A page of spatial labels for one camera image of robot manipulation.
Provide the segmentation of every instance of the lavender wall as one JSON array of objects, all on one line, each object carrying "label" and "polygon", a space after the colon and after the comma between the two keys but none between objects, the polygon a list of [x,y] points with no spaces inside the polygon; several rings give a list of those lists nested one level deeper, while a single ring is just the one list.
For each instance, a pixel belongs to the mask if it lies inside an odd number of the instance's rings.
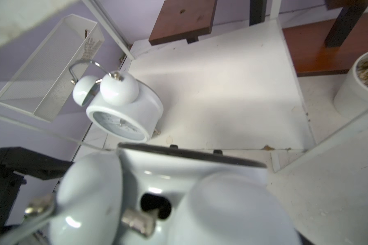
[{"label": "lavender wall", "polygon": [[[77,14],[96,21],[88,8],[82,2],[79,2],[0,48],[0,90],[59,20],[69,14]],[[106,69],[115,70],[119,66],[119,58],[123,53],[105,30],[103,30],[103,35],[105,42],[95,56],[95,60],[100,62]],[[94,67],[89,67],[86,74],[103,75],[102,71]],[[52,123],[34,119],[3,106],[0,106],[0,114],[79,140],[84,137],[91,124],[86,116],[85,107],[76,105],[72,97],[67,100],[62,111]],[[0,121],[0,147],[10,146],[22,146],[64,160],[72,160],[78,148],[75,143]],[[30,176],[27,176],[26,179],[28,183],[20,189],[7,221],[8,224],[20,223],[29,200],[52,192],[57,183],[55,179],[41,181]]]},{"label": "lavender wall", "polygon": [[[164,0],[100,0],[130,43],[149,38]],[[272,0],[267,0],[270,14]],[[280,12],[324,4],[324,0],[282,0]],[[217,0],[214,25],[249,19],[250,0]]]}]

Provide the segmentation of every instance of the plant pot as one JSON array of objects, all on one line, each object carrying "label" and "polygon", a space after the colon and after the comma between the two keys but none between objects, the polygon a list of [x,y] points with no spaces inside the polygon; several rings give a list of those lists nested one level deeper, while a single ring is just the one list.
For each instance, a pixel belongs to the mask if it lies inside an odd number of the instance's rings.
[{"label": "plant pot", "polygon": [[368,109],[368,87],[357,75],[357,64],[368,58],[368,52],[354,62],[344,83],[334,98],[334,106],[342,116],[353,119]]}]

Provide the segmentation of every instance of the white shelf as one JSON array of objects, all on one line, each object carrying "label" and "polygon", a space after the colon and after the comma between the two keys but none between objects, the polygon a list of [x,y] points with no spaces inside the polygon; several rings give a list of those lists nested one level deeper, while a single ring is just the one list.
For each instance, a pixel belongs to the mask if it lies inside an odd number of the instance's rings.
[{"label": "white shelf", "polygon": [[[129,72],[160,96],[161,134],[188,149],[310,149],[304,101],[276,20],[187,45],[135,42]],[[107,147],[118,142],[108,136]]]}]

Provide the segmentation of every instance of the white alarm clock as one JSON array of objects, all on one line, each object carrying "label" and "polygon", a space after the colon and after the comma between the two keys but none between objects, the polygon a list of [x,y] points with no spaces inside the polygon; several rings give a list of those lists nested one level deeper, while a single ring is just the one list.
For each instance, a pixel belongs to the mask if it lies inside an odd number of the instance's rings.
[{"label": "white alarm clock", "polygon": [[[72,68],[80,63],[92,63],[107,74],[100,80],[96,76],[78,80]],[[86,109],[94,124],[125,141],[147,142],[151,139],[164,108],[150,87],[127,72],[107,72],[92,60],[79,60],[69,69],[74,77],[74,101],[84,106],[94,96]]]}]

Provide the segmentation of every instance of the mesh basket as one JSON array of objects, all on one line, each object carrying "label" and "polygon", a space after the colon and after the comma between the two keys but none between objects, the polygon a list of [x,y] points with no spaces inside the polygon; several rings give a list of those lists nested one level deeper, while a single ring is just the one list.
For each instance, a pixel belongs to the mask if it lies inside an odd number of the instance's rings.
[{"label": "mesh basket", "polygon": [[[62,18],[0,91],[0,104],[53,121],[74,87],[68,67],[92,59],[103,41],[97,22],[74,14]],[[81,64],[73,71],[80,78],[87,67]]]}]

